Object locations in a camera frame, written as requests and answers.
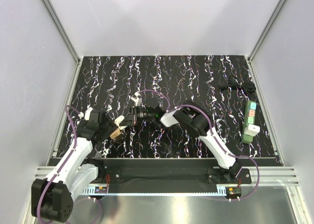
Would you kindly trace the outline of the beige cube socket adapter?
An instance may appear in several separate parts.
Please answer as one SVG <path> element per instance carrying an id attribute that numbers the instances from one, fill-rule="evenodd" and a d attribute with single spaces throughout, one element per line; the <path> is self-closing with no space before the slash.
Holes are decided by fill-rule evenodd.
<path id="1" fill-rule="evenodd" d="M 111 139 L 115 139 L 117 137 L 119 137 L 121 135 L 121 130 L 119 128 L 117 128 L 116 130 L 114 130 L 111 134 L 110 134 L 110 138 Z"/>

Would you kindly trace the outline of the white plug adapter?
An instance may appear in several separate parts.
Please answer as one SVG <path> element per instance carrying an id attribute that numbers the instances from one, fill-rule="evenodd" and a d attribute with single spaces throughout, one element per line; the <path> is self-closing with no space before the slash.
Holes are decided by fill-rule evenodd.
<path id="1" fill-rule="evenodd" d="M 116 124 L 117 126 L 120 126 L 120 123 L 124 120 L 124 118 L 125 118 L 125 117 L 124 117 L 123 115 L 117 117 L 117 118 L 114 120 L 115 124 Z"/>

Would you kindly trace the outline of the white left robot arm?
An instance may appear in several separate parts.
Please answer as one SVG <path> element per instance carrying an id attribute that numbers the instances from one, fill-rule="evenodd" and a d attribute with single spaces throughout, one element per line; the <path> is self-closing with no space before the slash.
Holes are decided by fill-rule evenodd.
<path id="1" fill-rule="evenodd" d="M 117 130 L 118 126 L 102 110 L 88 108 L 78 125 L 69 120 L 74 133 L 67 152 L 55 168 L 31 186 L 31 214 L 42 224 L 65 223 L 74 202 L 91 182 L 109 181 L 102 160 L 89 158 L 94 147 Z"/>

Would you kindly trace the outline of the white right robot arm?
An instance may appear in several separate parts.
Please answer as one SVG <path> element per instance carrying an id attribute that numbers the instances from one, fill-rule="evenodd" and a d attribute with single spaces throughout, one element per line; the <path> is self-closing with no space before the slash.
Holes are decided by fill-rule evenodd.
<path id="1" fill-rule="evenodd" d="M 206 145 L 216 158 L 226 182 L 234 183 L 240 178 L 242 164 L 218 136 L 209 113 L 196 103 L 187 100 L 184 104 L 166 111 L 159 105 L 132 106 L 119 122 L 119 126 L 135 126 L 142 121 L 154 123 L 160 128 L 180 125 L 190 137 L 198 138 Z"/>

